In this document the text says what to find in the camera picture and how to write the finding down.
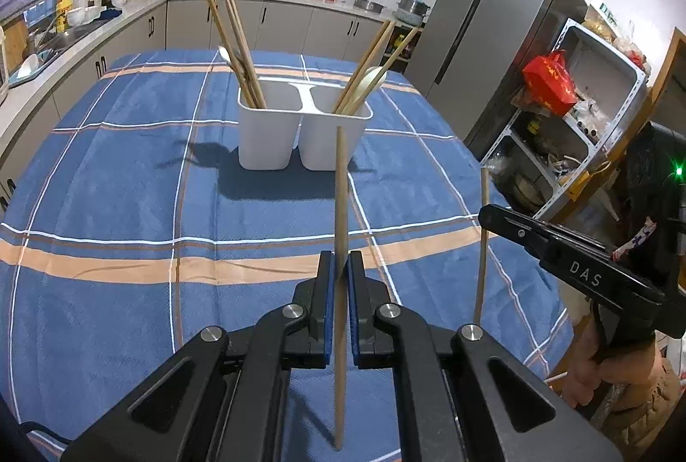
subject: white bowl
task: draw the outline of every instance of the white bowl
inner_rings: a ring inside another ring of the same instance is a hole
[[[86,10],[82,7],[77,9],[71,9],[66,12],[66,22],[69,23],[70,27],[78,27],[83,25],[86,20]]]
[[[122,9],[124,4],[126,4],[128,1],[129,0],[112,0],[112,7],[115,9]]]

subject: yellow bottle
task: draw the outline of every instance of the yellow bottle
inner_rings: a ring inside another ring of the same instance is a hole
[[[58,33],[66,30],[66,12],[74,5],[74,0],[57,0],[57,23],[55,28]]]

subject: red bag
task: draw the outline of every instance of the red bag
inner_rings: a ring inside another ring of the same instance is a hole
[[[574,81],[567,73],[562,52],[536,56],[522,71],[534,100],[560,117],[577,102]]]

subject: food package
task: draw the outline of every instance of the food package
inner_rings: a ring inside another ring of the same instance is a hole
[[[639,69],[650,75],[650,64],[647,62],[641,49],[633,42],[627,38],[620,37],[615,39],[612,45],[629,58]]]
[[[608,44],[612,44],[613,33],[610,30],[610,28],[602,21],[591,21],[587,19],[582,23],[582,26],[586,27],[593,33],[596,33],[596,35],[600,36],[600,38],[605,40],[605,42],[607,42]]]
[[[563,50],[536,56],[524,67],[522,74],[537,103],[553,114],[563,117],[576,104],[574,81],[565,68]]]

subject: pot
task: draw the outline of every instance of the pot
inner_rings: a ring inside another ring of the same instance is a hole
[[[369,0],[355,0],[355,3],[352,4],[352,6],[358,9],[371,11],[372,13],[381,13],[383,11],[383,5],[377,4],[376,2],[370,2]]]
[[[422,2],[422,0],[400,0],[398,8],[404,9],[408,13],[413,13],[414,15],[420,15],[421,17],[424,17],[431,9],[431,7]]]

